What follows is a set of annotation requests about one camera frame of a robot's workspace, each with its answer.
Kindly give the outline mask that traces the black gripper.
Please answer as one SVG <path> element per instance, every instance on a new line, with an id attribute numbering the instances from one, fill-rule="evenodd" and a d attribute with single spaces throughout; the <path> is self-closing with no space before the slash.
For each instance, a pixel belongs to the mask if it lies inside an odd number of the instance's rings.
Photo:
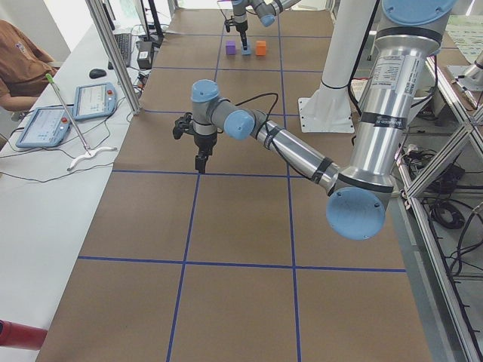
<path id="1" fill-rule="evenodd" d="M 200 174 L 205 174 L 208 155 L 213 154 L 213 149 L 217 144 L 217 134 L 202 135 L 196 133 L 194 135 L 194 141 L 198 146 L 198 154 L 195 156 L 195 169 Z"/>
<path id="2" fill-rule="evenodd" d="M 246 35 L 246 31 L 248 30 L 248 22 L 245 20 L 243 22 L 235 22 L 235 28 L 238 32 L 241 33 L 241 43 L 242 49 L 248 49 L 248 38 Z"/>

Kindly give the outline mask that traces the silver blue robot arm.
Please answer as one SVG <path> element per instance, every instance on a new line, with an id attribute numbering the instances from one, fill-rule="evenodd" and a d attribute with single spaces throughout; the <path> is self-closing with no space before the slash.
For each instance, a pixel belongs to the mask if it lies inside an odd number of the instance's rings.
<path id="1" fill-rule="evenodd" d="M 230 28 L 234 26 L 241 38 L 242 50 L 248 50 L 248 39 L 246 32 L 248 30 L 247 8 L 251 7 L 265 26 L 274 23 L 275 18 L 283 11 L 297 4 L 299 0 L 274 0 L 269 4 L 264 0 L 238 0 L 231 1 L 233 15 L 225 21 L 226 31 L 230 32 Z"/>
<path id="2" fill-rule="evenodd" d="M 383 227 L 392 194 L 390 171 L 402 134 L 416 115 L 414 99 L 426 59 L 440 47 L 452 1 L 343 1 L 319 89 L 300 107 L 317 131 L 339 131 L 350 123 L 349 88 L 365 36 L 380 18 L 374 44 L 377 58 L 365 88 L 350 162 L 334 163 L 269 120 L 220 95 L 216 82 L 192 86 L 191 128 L 205 171 L 217 131 L 236 140 L 253 137 L 328 194 L 326 218 L 339 235 L 366 240 Z"/>

